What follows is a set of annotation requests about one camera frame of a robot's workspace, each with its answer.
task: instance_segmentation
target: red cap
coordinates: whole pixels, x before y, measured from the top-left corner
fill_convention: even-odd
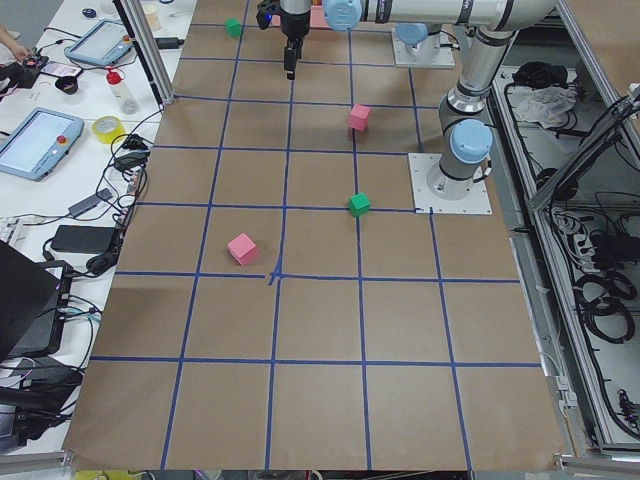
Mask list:
[[[122,81],[120,74],[113,70],[113,67],[107,67],[107,83],[109,85],[117,85]]]

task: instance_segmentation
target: person's hand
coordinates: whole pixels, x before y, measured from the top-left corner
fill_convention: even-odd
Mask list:
[[[22,62],[22,60],[31,55],[31,52],[26,47],[23,47],[20,44],[11,49],[11,53],[13,53],[13,56],[16,57],[16,60],[18,60],[19,62]]]

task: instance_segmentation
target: bottle with red cap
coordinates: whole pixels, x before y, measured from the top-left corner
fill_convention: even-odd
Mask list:
[[[124,83],[124,77],[113,67],[107,67],[107,83],[111,87],[113,96],[116,97],[122,113],[130,115],[140,110],[138,102],[133,98],[129,87]]]

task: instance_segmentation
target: person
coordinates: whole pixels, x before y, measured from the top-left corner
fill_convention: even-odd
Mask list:
[[[20,45],[2,24],[0,24],[0,43],[9,49],[18,62],[22,62],[25,57],[28,57],[31,54],[29,49]]]

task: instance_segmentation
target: tape roll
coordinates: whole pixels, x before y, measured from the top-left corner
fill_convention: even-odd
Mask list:
[[[93,134],[98,137],[100,143],[111,144],[115,139],[124,140],[124,135],[127,133],[124,129],[124,125],[118,117],[106,116],[100,117],[91,127]]]

